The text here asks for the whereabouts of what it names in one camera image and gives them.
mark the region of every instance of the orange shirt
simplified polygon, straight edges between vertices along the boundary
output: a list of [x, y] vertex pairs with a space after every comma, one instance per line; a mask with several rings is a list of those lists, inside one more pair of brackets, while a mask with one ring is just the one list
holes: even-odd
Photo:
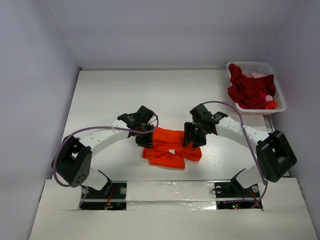
[[153, 148], [144, 148], [142, 153], [142, 158], [149, 159], [151, 165], [185, 169], [184, 159], [197, 162], [202, 157], [200, 147], [193, 148], [192, 144], [183, 147], [183, 131], [158, 127], [153, 132], [152, 141]]

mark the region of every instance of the white backdrop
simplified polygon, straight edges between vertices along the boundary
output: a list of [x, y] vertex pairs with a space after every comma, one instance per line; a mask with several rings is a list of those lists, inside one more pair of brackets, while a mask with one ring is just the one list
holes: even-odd
[[291, 173], [305, 196], [314, 228], [320, 237], [320, 1], [298, 0], [283, 29], [265, 56], [281, 85], [285, 112], [272, 115], [297, 157]]
[[0, 239], [26, 240], [79, 68], [42, 0], [0, 7]]
[[296, 0], [46, 0], [81, 67], [261, 60]]

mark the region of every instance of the white plastic basket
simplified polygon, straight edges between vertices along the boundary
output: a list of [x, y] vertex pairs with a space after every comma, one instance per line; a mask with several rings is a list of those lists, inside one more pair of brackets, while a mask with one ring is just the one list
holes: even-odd
[[[249, 76], [250, 73], [259, 73], [264, 75], [270, 75], [274, 74], [274, 71], [272, 68], [265, 62], [258, 62], [258, 61], [233, 61], [229, 62], [226, 65], [229, 80], [231, 78], [231, 73], [229, 71], [229, 65], [235, 64], [239, 68], [241, 68], [243, 74]], [[276, 76], [274, 76], [273, 79], [274, 85], [275, 85], [275, 95], [273, 96], [273, 99], [276, 101], [277, 107], [276, 109], [244, 109], [239, 106], [238, 103], [235, 104], [236, 108], [240, 110], [242, 114], [251, 114], [251, 115], [270, 115], [273, 113], [283, 112], [286, 110], [286, 102], [284, 99], [284, 96], [281, 92], [280, 86], [278, 84]]]

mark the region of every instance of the white table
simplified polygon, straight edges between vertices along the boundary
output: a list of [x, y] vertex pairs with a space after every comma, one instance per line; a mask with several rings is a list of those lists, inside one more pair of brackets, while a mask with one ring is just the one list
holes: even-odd
[[[160, 127], [183, 130], [184, 122], [191, 120], [189, 111], [199, 103], [217, 100], [232, 104], [228, 86], [226, 70], [81, 71], [64, 136], [80, 128], [107, 125], [141, 105], [158, 114]], [[238, 120], [227, 106], [211, 104], [207, 108]], [[262, 116], [244, 116], [244, 122], [267, 130]], [[141, 157], [142, 148], [129, 138], [100, 152], [91, 166], [114, 181], [146, 181], [141, 192], [154, 196], [150, 194], [154, 189], [146, 187], [153, 183], [147, 181], [226, 180], [253, 164], [246, 147], [219, 136], [207, 136], [207, 145], [201, 149], [203, 157], [198, 163], [186, 160], [185, 170], [167, 169], [149, 165]], [[215, 201], [206, 194], [206, 184], [205, 189], [199, 189], [198, 183], [190, 185], [198, 191], [188, 194], [204, 193], [203, 201]], [[80, 188], [62, 188], [47, 180], [30, 239], [317, 239], [294, 178], [269, 184], [262, 201], [264, 211], [151, 210], [143, 206], [126, 211], [84, 211], [77, 210], [80, 193]]]

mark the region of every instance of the red cloth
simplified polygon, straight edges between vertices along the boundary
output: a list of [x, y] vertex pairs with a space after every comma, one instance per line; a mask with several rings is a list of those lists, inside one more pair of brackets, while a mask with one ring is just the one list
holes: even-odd
[[149, 159], [151, 165], [175, 169], [185, 169], [185, 160], [197, 162], [201, 159], [200, 147], [193, 148], [192, 144], [183, 147], [184, 132], [158, 127], [153, 132], [153, 148], [144, 148], [142, 157]]
[[250, 78], [242, 74], [240, 67], [235, 64], [229, 65], [229, 71], [232, 83], [228, 88], [230, 98], [243, 109], [265, 109], [267, 101], [262, 98], [261, 92], [265, 95], [275, 95], [274, 75]]

